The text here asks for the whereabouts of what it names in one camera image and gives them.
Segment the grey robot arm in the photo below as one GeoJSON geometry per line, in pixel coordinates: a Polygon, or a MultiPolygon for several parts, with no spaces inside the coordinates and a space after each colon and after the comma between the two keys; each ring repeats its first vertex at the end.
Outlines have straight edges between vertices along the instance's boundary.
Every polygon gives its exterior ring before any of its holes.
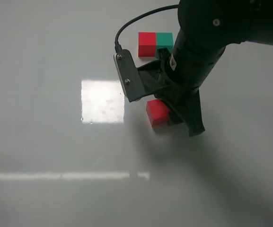
{"type": "Polygon", "coordinates": [[[230,44],[273,45],[273,0],[182,0],[180,25],[172,51],[160,49],[163,80],[171,85],[160,95],[185,123],[190,136],[204,132],[199,88],[230,44]]]}

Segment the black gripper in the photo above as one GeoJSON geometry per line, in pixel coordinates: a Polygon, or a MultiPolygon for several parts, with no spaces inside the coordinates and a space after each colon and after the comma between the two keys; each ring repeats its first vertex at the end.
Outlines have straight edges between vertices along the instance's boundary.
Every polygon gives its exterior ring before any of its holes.
{"type": "Polygon", "coordinates": [[[187,125],[189,137],[205,131],[199,89],[225,49],[224,44],[197,40],[182,30],[178,32],[166,64],[166,73],[173,87],[155,97],[170,109],[171,123],[187,125]]]}

